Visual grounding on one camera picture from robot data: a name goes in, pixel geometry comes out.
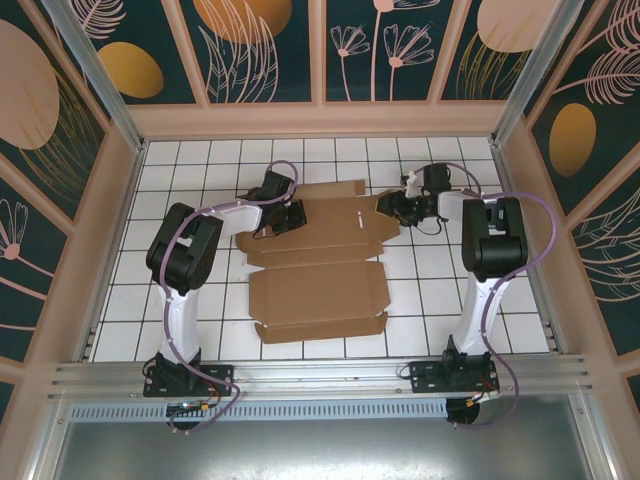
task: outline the metal floor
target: metal floor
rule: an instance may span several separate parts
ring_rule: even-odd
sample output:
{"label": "metal floor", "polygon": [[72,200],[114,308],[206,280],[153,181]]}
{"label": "metal floor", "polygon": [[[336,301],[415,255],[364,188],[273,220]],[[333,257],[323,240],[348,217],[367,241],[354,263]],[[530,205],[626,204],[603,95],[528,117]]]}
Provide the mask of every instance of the metal floor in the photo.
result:
{"label": "metal floor", "polygon": [[[511,399],[483,406],[479,422]],[[497,429],[444,419],[218,423],[192,437],[161,423],[69,426],[58,480],[582,480],[592,478],[563,396],[524,397]]]}
{"label": "metal floor", "polygon": [[[233,199],[259,185],[267,163],[280,159],[295,162],[305,183],[365,179],[373,194],[398,188],[401,171],[431,161],[456,162],[479,178],[485,192],[501,190],[488,141],[479,137],[152,142],[87,359],[145,361],[157,351],[162,305],[145,255],[168,207],[177,201],[199,207]],[[456,169],[452,169],[452,184],[454,188],[470,185]],[[423,222],[423,232],[435,230],[432,220]],[[379,259],[392,302],[381,335],[264,345],[248,313],[248,275],[255,268],[247,265],[246,254],[233,241],[223,241],[200,295],[203,360],[439,355],[460,317],[466,291],[460,242],[461,226],[449,222],[435,236],[403,228],[399,237],[385,244]],[[541,323],[537,312],[526,276],[514,279],[493,330],[496,350],[548,352],[551,329],[548,319]]]}

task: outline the aluminum frame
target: aluminum frame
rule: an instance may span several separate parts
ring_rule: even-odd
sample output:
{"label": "aluminum frame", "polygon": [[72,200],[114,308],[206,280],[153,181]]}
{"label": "aluminum frame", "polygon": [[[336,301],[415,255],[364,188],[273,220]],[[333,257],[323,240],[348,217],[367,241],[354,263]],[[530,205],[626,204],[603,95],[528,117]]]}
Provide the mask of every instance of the aluminum frame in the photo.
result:
{"label": "aluminum frame", "polygon": [[501,146],[511,135],[520,120],[522,112],[529,103],[536,88],[544,79],[553,59],[562,46],[562,42],[574,24],[584,0],[565,0],[558,2],[551,15],[551,20],[540,35],[538,45],[533,49],[518,80],[516,81],[507,104],[496,123],[493,138],[496,145]]}
{"label": "aluminum frame", "polygon": [[104,304],[104,299],[106,298],[107,291],[109,289],[109,279],[111,278],[111,272],[113,271],[118,258],[120,241],[127,224],[127,213],[133,203],[133,197],[138,184],[138,178],[140,177],[140,171],[142,170],[142,165],[144,164],[144,160],[147,155],[148,145],[149,143],[145,142],[142,145],[142,148],[133,154],[133,162],[131,162],[128,173],[129,180],[127,181],[127,185],[120,196],[120,201],[118,202],[118,208],[114,217],[115,222],[113,223],[111,232],[109,233],[109,240],[107,242],[108,248],[104,254],[102,265],[100,267],[101,273],[96,285],[94,286],[91,299],[89,300],[89,314],[87,321],[85,322],[84,329],[79,336],[78,343],[76,344],[74,355],[72,357],[78,361],[83,360],[84,352],[88,343],[87,339],[91,334],[92,328],[96,327],[100,321],[102,305]]}
{"label": "aluminum frame", "polygon": [[[506,355],[523,395],[588,393],[591,390],[580,355]],[[242,398],[256,400],[327,400],[415,398],[409,380],[398,375],[411,361],[438,361],[439,357],[373,360],[301,360],[234,362],[235,381]],[[49,401],[149,402],[142,396],[142,362],[70,363],[59,365],[49,389]],[[497,364],[504,394],[513,382]],[[471,392],[428,393],[424,397],[452,398]]]}
{"label": "aluminum frame", "polygon": [[42,5],[49,13],[54,25],[87,75],[124,138],[133,150],[140,150],[142,148],[142,134],[100,61],[96,49],[85,35],[71,3],[60,0],[42,0]]}
{"label": "aluminum frame", "polygon": [[[502,188],[507,192],[514,191],[515,183],[513,181],[513,177],[511,175],[511,172],[507,168],[507,163],[504,159],[501,148],[496,145],[495,142],[491,142],[491,153],[493,154],[496,168],[498,169],[498,174],[502,179]],[[529,225],[527,225],[526,218],[524,219],[524,228],[527,236],[530,236],[529,234],[531,228]],[[536,256],[540,253],[536,251],[531,243],[529,243],[529,249],[531,250],[533,256]],[[538,306],[538,311],[540,312],[541,317],[549,319],[551,331],[553,333],[553,338],[555,340],[558,351],[560,353],[568,353],[567,342],[565,341],[562,334],[562,329],[558,324],[558,313],[555,307],[548,300],[551,298],[551,292],[547,288],[546,282],[544,281],[544,274],[541,267],[539,265],[536,265],[527,273],[529,274],[529,281],[531,282],[531,288],[534,293],[536,305]]]}

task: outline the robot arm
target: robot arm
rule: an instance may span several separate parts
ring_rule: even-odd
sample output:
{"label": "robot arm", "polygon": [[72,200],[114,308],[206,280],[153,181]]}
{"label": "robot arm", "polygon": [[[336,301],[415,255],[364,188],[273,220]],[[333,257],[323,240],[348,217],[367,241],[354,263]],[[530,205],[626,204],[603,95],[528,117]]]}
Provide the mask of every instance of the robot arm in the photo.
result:
{"label": "robot arm", "polygon": [[[378,201],[380,213],[398,218],[401,225],[417,226],[426,218],[462,223],[462,259],[469,272],[462,317],[452,335],[457,352],[482,355],[482,313],[498,280],[527,262],[527,242],[520,203],[515,198],[486,200],[453,191],[446,164],[424,167],[424,187],[415,186],[415,172],[403,177],[406,188]],[[508,288],[498,288],[489,307],[486,330],[491,332],[500,300]]]}
{"label": "robot arm", "polygon": [[[286,195],[292,182],[289,177],[268,170],[262,186],[250,190],[239,199],[264,201],[280,198]],[[157,283],[160,283],[160,268],[172,237],[193,212],[194,209],[187,205],[174,204],[147,252],[147,267]],[[189,223],[181,235],[182,241],[176,243],[168,258],[165,283],[169,298],[164,289],[158,286],[163,303],[169,303],[168,322],[173,346],[186,362],[200,369],[196,325],[198,299],[200,288],[211,273],[218,242],[241,232],[264,235],[266,227],[270,227],[270,233],[276,236],[299,228],[306,222],[302,201],[291,202],[289,198],[263,206],[239,201],[237,205],[224,210],[199,215]],[[156,369],[162,373],[165,392],[191,392],[199,381],[179,364],[166,338],[162,340],[155,362]]]}

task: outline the cardboard box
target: cardboard box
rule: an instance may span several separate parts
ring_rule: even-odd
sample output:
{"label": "cardboard box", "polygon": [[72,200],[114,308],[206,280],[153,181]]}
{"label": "cardboard box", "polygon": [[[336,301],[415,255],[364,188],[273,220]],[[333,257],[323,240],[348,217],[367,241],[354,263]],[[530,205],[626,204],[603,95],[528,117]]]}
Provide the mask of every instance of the cardboard box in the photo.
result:
{"label": "cardboard box", "polygon": [[384,267],[367,259],[400,234],[364,181],[301,185],[307,225],[278,237],[236,237],[251,265],[249,313],[265,343],[376,335],[390,303]]}

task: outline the perforated metal strip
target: perforated metal strip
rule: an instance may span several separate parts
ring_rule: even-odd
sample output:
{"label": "perforated metal strip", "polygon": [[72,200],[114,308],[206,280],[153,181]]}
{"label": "perforated metal strip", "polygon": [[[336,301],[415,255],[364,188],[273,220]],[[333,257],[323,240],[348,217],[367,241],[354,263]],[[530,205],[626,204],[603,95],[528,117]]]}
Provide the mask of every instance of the perforated metal strip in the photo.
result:
{"label": "perforated metal strip", "polygon": [[[76,404],[71,423],[166,422],[170,404]],[[206,420],[218,411],[190,412],[176,421]],[[231,407],[220,421],[349,420],[367,418],[442,418],[446,399],[336,400],[258,402],[243,401]]]}

